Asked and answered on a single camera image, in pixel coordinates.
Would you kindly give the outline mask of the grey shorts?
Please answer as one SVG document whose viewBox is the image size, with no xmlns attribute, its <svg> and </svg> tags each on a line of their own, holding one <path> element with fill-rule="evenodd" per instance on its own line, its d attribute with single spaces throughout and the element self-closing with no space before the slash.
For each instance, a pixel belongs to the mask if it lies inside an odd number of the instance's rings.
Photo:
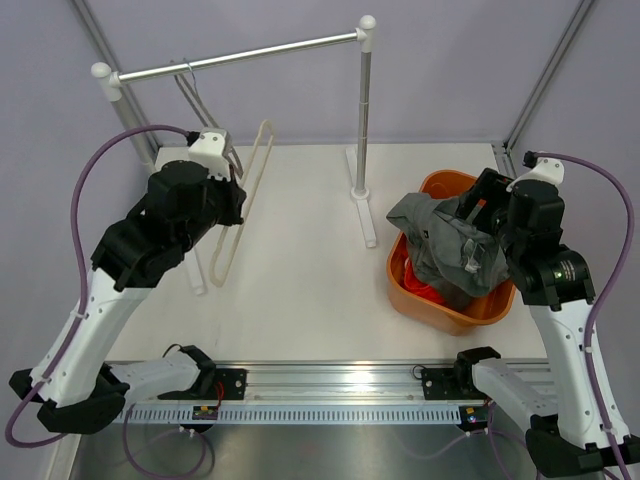
<svg viewBox="0 0 640 480">
<path fill-rule="evenodd" d="M 497 241 L 458 218 L 459 204 L 458 196 L 408 193 L 386 215 L 406 237 L 414 275 L 453 310 L 467 308 L 509 279 Z"/>
</svg>

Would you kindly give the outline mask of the white clothes hanger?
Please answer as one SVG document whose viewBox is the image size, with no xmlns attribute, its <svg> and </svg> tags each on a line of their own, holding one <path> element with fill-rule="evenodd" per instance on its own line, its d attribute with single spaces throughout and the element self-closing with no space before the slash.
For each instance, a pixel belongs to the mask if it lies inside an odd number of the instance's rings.
<svg viewBox="0 0 640 480">
<path fill-rule="evenodd" d="M 208 268 L 210 283 L 216 288 L 222 288 L 229 276 L 237 249 L 248 224 L 249 216 L 262 183 L 266 166 L 269 163 L 276 133 L 272 122 L 265 119 L 261 122 L 251 151 L 247 157 L 245 176 L 240 186 L 245 187 L 249 181 L 247 198 L 241 207 L 241 225 L 223 227 L 211 256 Z"/>
</svg>

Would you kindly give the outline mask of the orange shorts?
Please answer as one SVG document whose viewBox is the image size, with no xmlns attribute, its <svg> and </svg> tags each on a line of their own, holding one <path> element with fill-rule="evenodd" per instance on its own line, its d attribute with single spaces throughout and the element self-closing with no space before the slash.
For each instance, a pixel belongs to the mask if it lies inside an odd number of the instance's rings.
<svg viewBox="0 0 640 480">
<path fill-rule="evenodd" d="M 409 258 L 405 259 L 404 274 L 403 274 L 403 288 L 406 291 L 424 300 L 430 301 L 432 303 L 435 303 L 438 305 L 447 304 L 446 299 L 440 294 L 440 292 L 437 289 L 435 289 L 431 285 L 423 283 L 416 277 L 413 270 L 412 263 Z"/>
</svg>

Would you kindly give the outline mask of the grey clothes hanger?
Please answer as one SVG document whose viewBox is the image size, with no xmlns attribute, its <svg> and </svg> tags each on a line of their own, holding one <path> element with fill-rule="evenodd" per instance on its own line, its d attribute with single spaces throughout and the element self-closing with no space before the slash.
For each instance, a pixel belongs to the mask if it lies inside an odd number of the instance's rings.
<svg viewBox="0 0 640 480">
<path fill-rule="evenodd" d="M 184 100 L 196 115 L 198 120 L 204 127 L 219 128 L 220 125 L 213 117 L 209 109 L 202 100 L 197 87 L 197 79 L 194 69 L 189 66 L 188 73 L 179 73 L 173 76 L 173 79 L 182 94 Z"/>
</svg>

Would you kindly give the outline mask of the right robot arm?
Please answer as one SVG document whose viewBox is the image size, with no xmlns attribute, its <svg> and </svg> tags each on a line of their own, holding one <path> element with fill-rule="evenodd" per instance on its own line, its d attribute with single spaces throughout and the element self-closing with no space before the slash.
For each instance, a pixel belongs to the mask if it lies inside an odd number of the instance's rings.
<svg viewBox="0 0 640 480">
<path fill-rule="evenodd" d="M 523 432 L 531 460 L 547 478 L 639 461 L 639 439 L 616 408 L 598 340 L 588 330 L 596 294 L 587 262 L 561 242 L 564 210 L 554 184 L 485 169 L 456 212 L 501 247 L 543 341 L 556 399 L 545 400 L 489 349 L 472 351 L 454 370 L 454 388 L 492 400 Z"/>
</svg>

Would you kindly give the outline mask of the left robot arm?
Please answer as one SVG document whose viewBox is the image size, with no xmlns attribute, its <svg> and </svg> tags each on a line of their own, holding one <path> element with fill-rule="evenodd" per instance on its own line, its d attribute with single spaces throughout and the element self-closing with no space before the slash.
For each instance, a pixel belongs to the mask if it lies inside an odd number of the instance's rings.
<svg viewBox="0 0 640 480">
<path fill-rule="evenodd" d="M 39 404 L 48 431 L 94 434 L 139 401 L 214 391 L 216 364 L 193 345 L 128 365 L 108 364 L 106 356 L 132 313 L 211 228 L 242 224 L 245 199 L 233 175 L 217 178 L 192 161 L 169 162 L 150 176 L 146 194 L 92 254 L 80 312 L 38 366 L 10 378 L 20 398 Z"/>
</svg>

